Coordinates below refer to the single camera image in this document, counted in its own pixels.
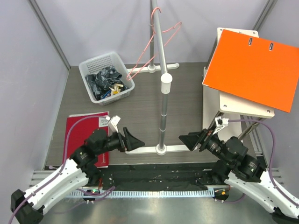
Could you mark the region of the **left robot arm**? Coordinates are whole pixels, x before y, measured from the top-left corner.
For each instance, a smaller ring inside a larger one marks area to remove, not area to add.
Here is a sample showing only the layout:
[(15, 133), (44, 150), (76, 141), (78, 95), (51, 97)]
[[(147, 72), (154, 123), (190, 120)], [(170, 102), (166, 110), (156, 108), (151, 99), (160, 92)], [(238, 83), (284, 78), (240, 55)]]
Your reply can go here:
[(95, 186), (100, 179), (95, 165), (99, 155), (115, 149), (132, 151), (145, 145), (126, 127), (123, 132), (107, 135), (103, 129), (94, 130), (57, 170), (26, 191), (18, 189), (11, 195), (11, 218), (21, 224), (38, 224), (66, 195), (85, 185)]

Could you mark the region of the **dark shark-print shorts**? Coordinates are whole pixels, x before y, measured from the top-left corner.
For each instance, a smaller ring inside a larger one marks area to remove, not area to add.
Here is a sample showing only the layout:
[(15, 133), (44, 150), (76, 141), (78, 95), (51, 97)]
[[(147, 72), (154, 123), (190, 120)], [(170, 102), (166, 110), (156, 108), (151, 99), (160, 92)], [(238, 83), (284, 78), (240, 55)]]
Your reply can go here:
[(107, 98), (111, 90), (117, 85), (120, 92), (128, 90), (121, 81), (122, 74), (114, 66), (105, 67), (97, 74), (88, 74), (85, 79), (96, 100)]

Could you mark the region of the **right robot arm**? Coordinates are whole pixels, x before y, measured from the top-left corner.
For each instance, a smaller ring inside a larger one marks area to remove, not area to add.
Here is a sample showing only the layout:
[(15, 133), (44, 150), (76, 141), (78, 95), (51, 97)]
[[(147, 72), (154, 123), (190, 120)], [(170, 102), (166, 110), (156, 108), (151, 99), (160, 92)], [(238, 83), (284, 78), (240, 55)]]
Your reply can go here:
[(299, 200), (284, 189), (270, 172), (247, 153), (241, 140), (230, 137), (220, 140), (212, 129), (180, 135), (179, 139), (190, 150), (208, 150), (218, 158), (212, 168), (211, 179), (216, 184), (226, 183), (259, 203), (277, 224), (299, 222)]

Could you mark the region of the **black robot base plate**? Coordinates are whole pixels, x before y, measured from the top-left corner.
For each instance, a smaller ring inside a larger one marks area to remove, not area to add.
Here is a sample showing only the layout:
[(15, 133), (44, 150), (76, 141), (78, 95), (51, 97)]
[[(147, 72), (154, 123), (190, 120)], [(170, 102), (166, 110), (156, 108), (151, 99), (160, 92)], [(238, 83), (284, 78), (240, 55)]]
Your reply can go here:
[(94, 184), (116, 191), (193, 191), (225, 186), (215, 163), (111, 165), (99, 168)]

